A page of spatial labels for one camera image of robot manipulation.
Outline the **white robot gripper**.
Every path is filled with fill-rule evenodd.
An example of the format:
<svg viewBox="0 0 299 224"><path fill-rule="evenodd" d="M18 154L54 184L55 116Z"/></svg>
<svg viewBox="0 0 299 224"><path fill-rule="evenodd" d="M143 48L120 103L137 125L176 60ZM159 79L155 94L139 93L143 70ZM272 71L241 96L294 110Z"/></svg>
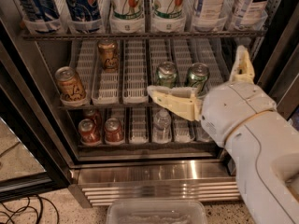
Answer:
<svg viewBox="0 0 299 224"><path fill-rule="evenodd" d="M188 121L199 121L219 147L230 133L255 115L276 111L277 104L259 86L253 84L255 72L248 49L238 46L230 81L209 91L204 102L191 87L147 87L152 101Z"/></svg>

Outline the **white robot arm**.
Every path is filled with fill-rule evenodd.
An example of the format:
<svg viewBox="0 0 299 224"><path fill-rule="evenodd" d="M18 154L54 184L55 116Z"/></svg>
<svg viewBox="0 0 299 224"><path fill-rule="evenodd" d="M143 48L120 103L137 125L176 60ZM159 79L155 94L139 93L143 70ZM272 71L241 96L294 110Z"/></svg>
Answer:
<svg viewBox="0 0 299 224"><path fill-rule="evenodd" d="M203 129L235 162L236 184L257 224L299 224L299 132L253 82L248 50L236 50L230 78L206 97L194 88L149 86L152 101Z"/></svg>

